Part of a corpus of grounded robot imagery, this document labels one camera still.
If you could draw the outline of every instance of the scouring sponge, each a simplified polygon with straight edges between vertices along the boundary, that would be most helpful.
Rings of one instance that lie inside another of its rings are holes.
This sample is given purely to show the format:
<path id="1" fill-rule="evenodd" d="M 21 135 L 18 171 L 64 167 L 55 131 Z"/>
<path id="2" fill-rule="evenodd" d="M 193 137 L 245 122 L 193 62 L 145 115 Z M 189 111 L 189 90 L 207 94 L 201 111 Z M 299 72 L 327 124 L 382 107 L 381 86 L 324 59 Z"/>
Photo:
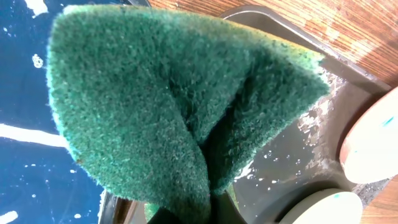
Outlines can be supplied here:
<path id="1" fill-rule="evenodd" d="M 321 59 L 213 17 L 68 7 L 49 43 L 50 105 L 70 154 L 104 188 L 206 223 L 210 194 L 327 93 Z"/>

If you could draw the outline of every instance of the wood grain surface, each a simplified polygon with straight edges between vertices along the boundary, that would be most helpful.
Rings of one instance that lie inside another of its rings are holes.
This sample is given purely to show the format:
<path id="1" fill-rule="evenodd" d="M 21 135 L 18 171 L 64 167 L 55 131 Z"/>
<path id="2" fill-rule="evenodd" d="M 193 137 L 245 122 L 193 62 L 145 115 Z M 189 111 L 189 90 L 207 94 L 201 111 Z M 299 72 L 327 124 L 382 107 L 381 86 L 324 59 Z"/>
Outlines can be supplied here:
<path id="1" fill-rule="evenodd" d="M 398 86 L 397 0 L 149 0 L 153 7 L 219 16 L 233 7 L 267 6 L 341 55 Z"/>
<path id="2" fill-rule="evenodd" d="M 398 223 L 398 176 L 365 208 L 361 224 Z"/>

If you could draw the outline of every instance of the green scouring pad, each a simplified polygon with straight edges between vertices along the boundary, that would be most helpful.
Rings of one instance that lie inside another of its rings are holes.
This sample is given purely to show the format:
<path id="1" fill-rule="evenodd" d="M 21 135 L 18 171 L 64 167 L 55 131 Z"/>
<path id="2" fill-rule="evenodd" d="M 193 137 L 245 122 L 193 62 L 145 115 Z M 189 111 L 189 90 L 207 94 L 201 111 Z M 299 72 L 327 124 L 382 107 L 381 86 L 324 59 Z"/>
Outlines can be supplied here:
<path id="1" fill-rule="evenodd" d="M 321 59 L 214 17 L 67 7 L 49 43 L 50 105 L 70 154 L 105 189 L 206 223 L 210 195 L 327 94 Z"/>

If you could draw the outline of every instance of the blue surface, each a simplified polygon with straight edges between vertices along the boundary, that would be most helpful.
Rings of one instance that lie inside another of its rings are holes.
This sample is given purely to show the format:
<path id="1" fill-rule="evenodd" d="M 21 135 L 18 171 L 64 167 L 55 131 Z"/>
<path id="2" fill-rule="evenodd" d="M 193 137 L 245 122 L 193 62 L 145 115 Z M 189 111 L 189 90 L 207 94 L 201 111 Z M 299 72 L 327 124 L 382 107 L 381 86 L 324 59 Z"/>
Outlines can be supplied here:
<path id="1" fill-rule="evenodd" d="M 46 59 L 56 14 L 69 4 L 89 1 L 44 2 L 49 12 L 32 18 L 34 12 L 25 1 L 0 1 L 0 124 L 58 134 L 47 105 L 45 62 L 36 68 L 32 56 Z M 66 149 L 0 137 L 0 150 L 0 216 L 17 212 L 12 224 L 98 222 L 103 189 L 74 163 Z"/>

